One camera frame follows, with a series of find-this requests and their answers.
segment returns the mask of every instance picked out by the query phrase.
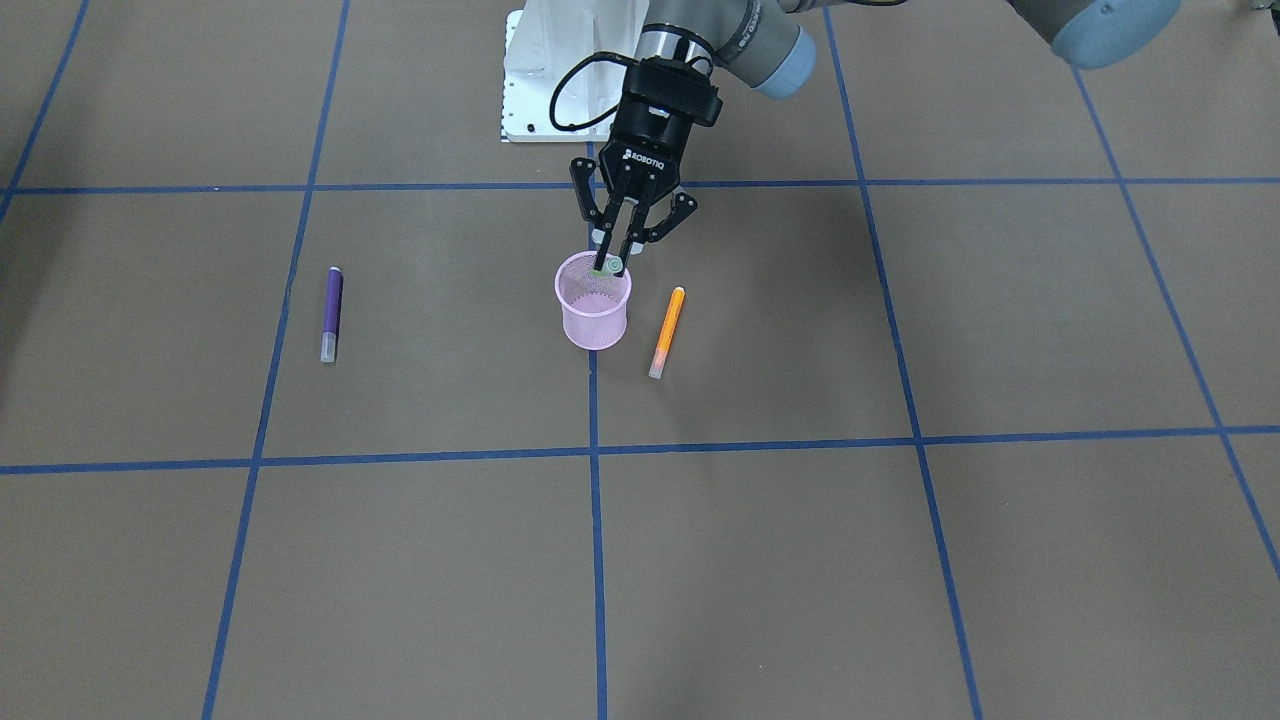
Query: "light blue joint cap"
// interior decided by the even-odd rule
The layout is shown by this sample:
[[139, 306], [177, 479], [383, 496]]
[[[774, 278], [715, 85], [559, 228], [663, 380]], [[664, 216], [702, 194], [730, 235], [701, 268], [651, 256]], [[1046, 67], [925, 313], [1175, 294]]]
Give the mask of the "light blue joint cap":
[[787, 53], [787, 58], [782, 60], [778, 69], [773, 70], [773, 74], [758, 85], [755, 90], [774, 100], [790, 97], [809, 81], [817, 63], [818, 46], [814, 45], [809, 33], [800, 28], [800, 35], [796, 36], [796, 44], [791, 46], [791, 53]]
[[1181, 0], [1094, 0], [1053, 38], [1053, 54], [1080, 69], [1119, 63], [1174, 19]]

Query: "robotiq logo text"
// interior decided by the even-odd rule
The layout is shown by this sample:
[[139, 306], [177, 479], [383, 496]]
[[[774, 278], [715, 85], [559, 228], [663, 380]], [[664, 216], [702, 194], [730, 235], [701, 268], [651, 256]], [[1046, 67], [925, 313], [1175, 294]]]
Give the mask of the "robotiq logo text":
[[739, 50], [745, 50], [746, 46], [751, 42], [751, 38], [755, 37], [755, 28], [760, 27], [762, 12], [764, 12], [764, 3], [762, 3], [760, 0], [755, 0], [755, 4], [751, 6], [750, 13], [748, 13], [746, 27], [739, 31], [741, 33], [741, 37], [737, 41]]
[[652, 165], [654, 168], [658, 168], [659, 170], [666, 170], [667, 169], [667, 164], [666, 163], [663, 163], [660, 160], [654, 160], [653, 158], [645, 158], [644, 155], [641, 155], [639, 152], [634, 152], [630, 147], [625, 152], [622, 152], [622, 159], [623, 160], [636, 160], [636, 161], [644, 163], [645, 165]]

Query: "orange highlighter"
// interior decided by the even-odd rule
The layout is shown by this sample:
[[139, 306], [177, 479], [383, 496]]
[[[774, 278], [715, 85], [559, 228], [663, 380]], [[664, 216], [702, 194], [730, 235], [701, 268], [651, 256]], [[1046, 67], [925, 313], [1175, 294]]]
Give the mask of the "orange highlighter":
[[649, 377], [662, 379], [662, 369], [667, 365], [667, 352], [671, 351], [671, 338], [676, 334], [676, 323], [680, 322], [680, 309], [685, 305], [685, 288], [677, 287], [671, 291], [671, 302], [667, 304], [667, 316], [662, 320], [662, 333], [658, 334], [658, 348], [653, 351], [653, 364], [649, 365]]

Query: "pink mesh cup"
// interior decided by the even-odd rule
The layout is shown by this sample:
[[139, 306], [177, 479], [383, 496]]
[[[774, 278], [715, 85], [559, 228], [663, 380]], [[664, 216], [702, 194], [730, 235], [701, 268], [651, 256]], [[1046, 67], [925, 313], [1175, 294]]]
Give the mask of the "pink mesh cup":
[[556, 270], [556, 297], [564, 315], [564, 334], [582, 350], [604, 350], [627, 331], [631, 270], [621, 278], [591, 274], [595, 251], [570, 256]]

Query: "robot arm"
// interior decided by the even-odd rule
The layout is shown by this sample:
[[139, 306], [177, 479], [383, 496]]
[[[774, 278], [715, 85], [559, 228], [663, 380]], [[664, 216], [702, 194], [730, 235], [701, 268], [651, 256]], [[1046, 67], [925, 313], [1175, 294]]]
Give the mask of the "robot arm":
[[[637, 243], [658, 242], [698, 209], [680, 187], [680, 161], [692, 126], [712, 127], [721, 100], [710, 83], [722, 67], [771, 97], [799, 90], [813, 72], [817, 45], [787, 15], [827, 5], [900, 5], [906, 0], [650, 0], [636, 58], [596, 53], [579, 63], [552, 95], [552, 124], [573, 131], [602, 122], [609, 113], [580, 126], [556, 119], [556, 101], [568, 81], [593, 61], [626, 67], [622, 97], [599, 159], [577, 158], [570, 176], [582, 219], [599, 245], [595, 270], [622, 274]], [[1009, 0], [1053, 53], [1079, 68], [1119, 61], [1169, 23], [1180, 0]], [[600, 169], [608, 191], [604, 208], [595, 204], [591, 178]], [[671, 196], [666, 219], [646, 227], [649, 211]], [[618, 215], [632, 205], [631, 219], [616, 258], [609, 256]]]

